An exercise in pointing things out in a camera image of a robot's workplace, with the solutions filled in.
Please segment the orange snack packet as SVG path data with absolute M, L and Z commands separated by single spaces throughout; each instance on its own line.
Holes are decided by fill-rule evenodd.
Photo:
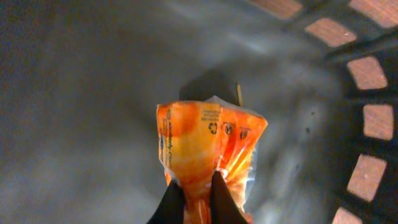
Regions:
M 206 101 L 176 101 L 158 105 L 159 161 L 167 182 L 184 191 L 185 223 L 210 223 L 210 188 L 221 173 L 240 214 L 255 181 L 257 142 L 267 128 L 258 113 L 217 96 Z

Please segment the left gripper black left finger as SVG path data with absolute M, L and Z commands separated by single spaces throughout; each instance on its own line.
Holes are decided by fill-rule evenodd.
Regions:
M 185 195 L 183 189 L 171 180 L 156 211 L 147 224 L 183 224 Z

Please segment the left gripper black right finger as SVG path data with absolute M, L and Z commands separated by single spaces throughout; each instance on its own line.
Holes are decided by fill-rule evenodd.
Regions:
M 212 224 L 248 224 L 218 171 L 213 174 L 211 180 L 210 210 Z

